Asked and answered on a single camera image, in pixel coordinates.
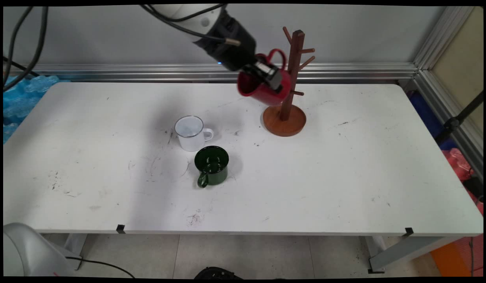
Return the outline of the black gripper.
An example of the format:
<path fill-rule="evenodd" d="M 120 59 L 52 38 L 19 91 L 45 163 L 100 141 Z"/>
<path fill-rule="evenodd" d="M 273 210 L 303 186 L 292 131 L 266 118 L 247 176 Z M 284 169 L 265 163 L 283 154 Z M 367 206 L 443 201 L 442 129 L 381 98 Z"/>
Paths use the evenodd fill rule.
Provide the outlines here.
<path fill-rule="evenodd" d="M 261 85 L 275 93 L 282 90 L 279 68 L 265 60 L 257 60 L 255 39 L 226 9 L 211 11 L 198 21 L 207 34 L 194 44 L 228 70 L 241 70 L 242 92 L 253 92 Z"/>

